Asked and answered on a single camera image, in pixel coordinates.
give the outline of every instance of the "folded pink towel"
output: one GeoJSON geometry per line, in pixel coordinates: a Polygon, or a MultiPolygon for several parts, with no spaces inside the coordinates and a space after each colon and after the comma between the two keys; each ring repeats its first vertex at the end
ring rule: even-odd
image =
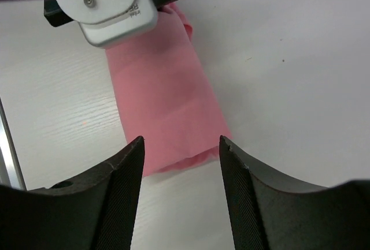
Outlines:
{"type": "Polygon", "coordinates": [[[154,30],[106,50],[126,139],[145,138],[144,176],[216,158],[220,135],[231,136],[192,32],[171,4],[154,30]]]}

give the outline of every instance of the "white table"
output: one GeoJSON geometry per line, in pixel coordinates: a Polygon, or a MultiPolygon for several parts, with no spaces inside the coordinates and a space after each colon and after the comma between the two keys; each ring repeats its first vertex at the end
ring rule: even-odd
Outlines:
{"type": "MultiPolygon", "coordinates": [[[[331,186],[370,177],[368,0],[181,0],[234,141],[331,186]]],[[[0,4],[0,93],[28,189],[125,146],[104,52],[0,4]]],[[[132,249],[232,249],[220,167],[145,178],[132,249]]]]}

